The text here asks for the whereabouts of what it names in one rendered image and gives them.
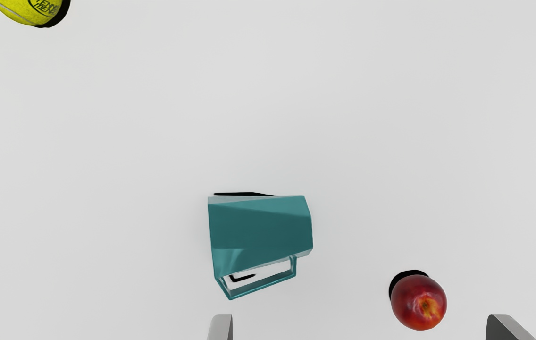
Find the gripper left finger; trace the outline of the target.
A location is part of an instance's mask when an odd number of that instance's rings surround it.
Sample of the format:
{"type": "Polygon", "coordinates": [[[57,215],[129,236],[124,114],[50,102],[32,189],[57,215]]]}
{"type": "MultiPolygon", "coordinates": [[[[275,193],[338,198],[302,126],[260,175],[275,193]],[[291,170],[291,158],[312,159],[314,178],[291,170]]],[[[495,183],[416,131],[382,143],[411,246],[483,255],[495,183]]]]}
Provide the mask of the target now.
{"type": "Polygon", "coordinates": [[[207,340],[232,340],[233,322],[231,314],[215,315],[210,321],[207,340]]]}

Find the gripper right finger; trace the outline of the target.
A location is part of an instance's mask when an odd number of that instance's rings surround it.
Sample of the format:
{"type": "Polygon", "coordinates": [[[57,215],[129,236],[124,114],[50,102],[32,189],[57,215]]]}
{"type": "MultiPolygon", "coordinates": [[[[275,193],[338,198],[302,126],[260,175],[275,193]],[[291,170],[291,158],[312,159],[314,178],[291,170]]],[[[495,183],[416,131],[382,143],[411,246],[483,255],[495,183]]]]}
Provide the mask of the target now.
{"type": "Polygon", "coordinates": [[[491,314],[486,321],[486,340],[536,340],[536,338],[510,315],[491,314]]]}

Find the teal faceted mug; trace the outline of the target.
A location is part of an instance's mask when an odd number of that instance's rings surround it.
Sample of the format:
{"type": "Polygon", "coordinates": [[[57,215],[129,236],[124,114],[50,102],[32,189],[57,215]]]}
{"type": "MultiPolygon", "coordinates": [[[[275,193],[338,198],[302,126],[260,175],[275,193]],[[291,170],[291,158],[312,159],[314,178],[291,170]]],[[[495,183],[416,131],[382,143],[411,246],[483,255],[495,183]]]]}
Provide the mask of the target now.
{"type": "Polygon", "coordinates": [[[207,204],[214,277],[229,300],[294,278],[313,250],[304,196],[221,192],[207,204]]]}

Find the red apple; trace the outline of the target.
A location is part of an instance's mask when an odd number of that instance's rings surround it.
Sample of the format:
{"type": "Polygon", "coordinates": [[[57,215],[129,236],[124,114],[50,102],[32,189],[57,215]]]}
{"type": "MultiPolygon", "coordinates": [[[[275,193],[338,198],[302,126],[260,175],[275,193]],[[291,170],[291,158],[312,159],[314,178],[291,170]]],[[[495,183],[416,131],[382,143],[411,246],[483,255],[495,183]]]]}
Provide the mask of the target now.
{"type": "Polygon", "coordinates": [[[435,328],[448,308],[443,287],[429,276],[420,274],[398,280],[392,288],[390,302],[395,318],[414,331],[435,328]]]}

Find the yellow tennis ball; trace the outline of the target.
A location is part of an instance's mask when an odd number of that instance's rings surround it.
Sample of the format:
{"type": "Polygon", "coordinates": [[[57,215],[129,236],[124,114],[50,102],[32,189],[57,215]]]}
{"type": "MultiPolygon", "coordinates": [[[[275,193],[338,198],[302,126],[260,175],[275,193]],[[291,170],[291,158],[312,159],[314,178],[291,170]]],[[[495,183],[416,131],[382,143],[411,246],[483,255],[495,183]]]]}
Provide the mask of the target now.
{"type": "Polygon", "coordinates": [[[28,26],[41,26],[58,15],[63,0],[0,0],[0,11],[9,19],[28,26]]]}

